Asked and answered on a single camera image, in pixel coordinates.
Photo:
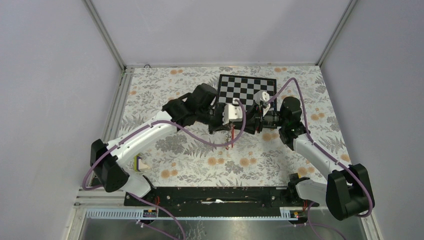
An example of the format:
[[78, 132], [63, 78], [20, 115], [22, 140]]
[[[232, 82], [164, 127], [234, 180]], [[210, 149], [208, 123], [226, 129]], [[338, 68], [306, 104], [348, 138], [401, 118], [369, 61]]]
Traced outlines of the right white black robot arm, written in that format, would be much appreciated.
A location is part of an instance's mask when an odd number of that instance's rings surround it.
[[286, 193], [287, 201], [293, 206], [299, 206], [305, 200], [326, 206], [340, 221], [369, 216], [375, 200], [365, 166], [336, 158], [313, 140], [302, 98], [286, 97], [277, 112], [270, 111], [269, 106], [268, 95], [260, 97], [248, 109], [235, 98], [225, 106], [223, 121], [249, 134], [259, 133], [264, 128], [278, 129], [281, 142], [310, 161], [324, 176], [326, 183], [307, 177], [291, 180], [289, 187], [292, 189]]

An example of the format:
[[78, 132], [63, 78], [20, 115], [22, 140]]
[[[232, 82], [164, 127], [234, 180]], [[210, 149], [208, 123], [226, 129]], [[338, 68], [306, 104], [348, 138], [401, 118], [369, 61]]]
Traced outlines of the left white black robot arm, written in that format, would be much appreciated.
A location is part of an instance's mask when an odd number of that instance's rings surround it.
[[215, 127], [226, 127], [233, 122], [241, 122], [244, 128], [246, 113], [240, 99], [233, 98], [230, 103], [218, 108], [212, 105], [217, 97], [215, 88], [202, 83], [193, 92], [169, 100], [152, 118], [129, 133], [108, 142], [95, 140], [90, 146], [90, 168], [87, 175], [94, 173], [100, 184], [87, 186], [87, 180], [84, 179], [83, 189], [88, 191], [103, 188], [107, 193], [123, 190], [135, 194], [136, 199], [144, 206], [152, 204], [155, 200], [152, 185], [145, 177], [131, 176], [125, 167], [147, 147], [178, 131], [215, 148], [227, 147], [237, 141], [240, 134], [223, 144], [209, 142], [186, 128], [196, 122], [207, 125], [211, 132], [214, 132]]

